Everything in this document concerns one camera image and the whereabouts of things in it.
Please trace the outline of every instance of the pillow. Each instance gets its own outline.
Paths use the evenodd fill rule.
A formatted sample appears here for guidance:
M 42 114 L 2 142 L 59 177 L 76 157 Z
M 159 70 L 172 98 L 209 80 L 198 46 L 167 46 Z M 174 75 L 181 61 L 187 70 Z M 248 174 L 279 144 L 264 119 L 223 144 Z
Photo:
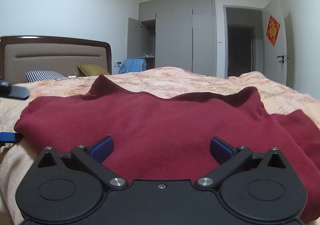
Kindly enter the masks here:
M 84 64 L 77 65 L 79 70 L 79 76 L 98 76 L 100 74 L 110 75 L 108 71 L 102 68 L 99 64 Z
M 60 73 L 56 71 L 51 71 L 51 70 L 27 71 L 26 76 L 29 82 L 35 82 L 38 80 L 46 80 L 46 79 L 65 78 L 65 76 L 61 75 Z

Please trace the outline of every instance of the wall outlet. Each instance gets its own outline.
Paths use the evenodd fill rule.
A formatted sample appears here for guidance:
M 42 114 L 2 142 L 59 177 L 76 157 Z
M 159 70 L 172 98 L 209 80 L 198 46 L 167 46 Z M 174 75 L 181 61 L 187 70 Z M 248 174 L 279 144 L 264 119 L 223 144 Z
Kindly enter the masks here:
M 120 67 L 121 61 L 114 61 L 113 67 Z

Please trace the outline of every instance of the floral bedspread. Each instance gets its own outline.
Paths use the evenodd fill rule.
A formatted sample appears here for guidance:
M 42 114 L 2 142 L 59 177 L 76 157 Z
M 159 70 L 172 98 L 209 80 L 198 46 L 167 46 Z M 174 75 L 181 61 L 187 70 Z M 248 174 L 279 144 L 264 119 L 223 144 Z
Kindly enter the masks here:
M 320 100 L 275 83 L 259 72 L 222 79 L 197 75 L 179 68 L 163 67 L 106 77 L 127 90 L 146 91 L 162 98 L 171 98 L 189 92 L 212 92 L 229 95 L 237 93 L 247 86 L 255 86 L 270 114 L 289 114 L 296 109 L 301 109 L 320 128 Z M 96 78 L 96 76 L 81 77 L 20 84 L 20 86 L 30 89 L 30 98 L 26 101 L 0 98 L 0 132 L 12 132 L 21 111 L 36 97 L 85 94 Z M 36 154 L 24 140 L 8 150 L 9 147 L 2 148 L 3 152 L 0 155 L 0 161 L 2 160 L 0 190 L 14 224 L 19 224 L 22 221 L 22 216 L 15 203 L 15 191 Z

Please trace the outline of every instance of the upholstered headboard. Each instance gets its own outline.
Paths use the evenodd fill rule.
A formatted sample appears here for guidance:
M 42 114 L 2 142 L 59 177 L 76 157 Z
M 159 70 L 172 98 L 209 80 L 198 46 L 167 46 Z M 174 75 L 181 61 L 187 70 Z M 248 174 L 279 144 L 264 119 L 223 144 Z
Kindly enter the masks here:
M 111 74 L 110 45 L 66 37 L 0 37 L 0 79 L 12 84 L 28 82 L 25 72 L 30 70 L 74 75 L 80 64 L 99 64 Z

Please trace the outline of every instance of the wooden headboard frame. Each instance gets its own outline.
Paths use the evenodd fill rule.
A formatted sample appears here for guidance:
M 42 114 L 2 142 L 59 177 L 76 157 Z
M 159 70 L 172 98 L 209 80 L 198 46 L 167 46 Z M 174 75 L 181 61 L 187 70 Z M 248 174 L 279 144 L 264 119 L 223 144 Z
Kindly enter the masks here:
M 5 36 L 0 37 L 0 79 L 4 75 L 4 47 L 7 44 L 24 43 L 57 43 L 103 47 L 106 49 L 108 71 L 110 74 L 112 73 L 111 46 L 106 42 L 53 36 Z

